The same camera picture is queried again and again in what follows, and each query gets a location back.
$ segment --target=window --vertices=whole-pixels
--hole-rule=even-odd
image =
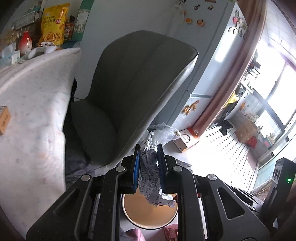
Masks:
[[[258,52],[262,54],[258,60],[261,74],[252,87],[263,107],[257,112],[255,124],[263,125],[261,133],[273,145],[289,128],[296,113],[296,68],[271,45],[261,46]]]
[[[268,100],[268,104],[286,125],[296,109],[296,72],[287,65],[284,68],[280,82]]]

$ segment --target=white bedsheet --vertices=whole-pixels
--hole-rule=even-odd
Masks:
[[[0,205],[23,237],[65,191],[62,128],[80,54],[58,50],[0,73],[0,106],[11,114],[0,136]]]

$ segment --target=red and white vase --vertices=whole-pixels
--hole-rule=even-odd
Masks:
[[[29,36],[28,32],[24,32],[18,45],[20,56],[23,56],[26,52],[30,51],[31,49],[32,49],[32,39]]]

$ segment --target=yellow item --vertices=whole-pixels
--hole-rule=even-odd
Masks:
[[[192,21],[191,18],[186,18],[186,19],[185,19],[185,22],[186,22],[186,23],[191,23],[191,21]]]
[[[239,100],[239,97],[237,97],[235,92],[233,92],[232,96],[229,98],[228,102],[224,105],[223,108],[225,108],[228,104],[234,103],[237,100]]]
[[[65,3],[44,9],[39,44],[41,42],[53,42],[55,45],[64,43],[66,13],[69,6],[70,3]]]

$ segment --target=refrigerator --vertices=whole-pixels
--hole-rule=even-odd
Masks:
[[[195,47],[198,58],[192,73],[152,124],[164,122],[183,130],[196,122],[219,89],[239,54],[247,24],[234,1],[186,0],[175,9],[168,35]]]

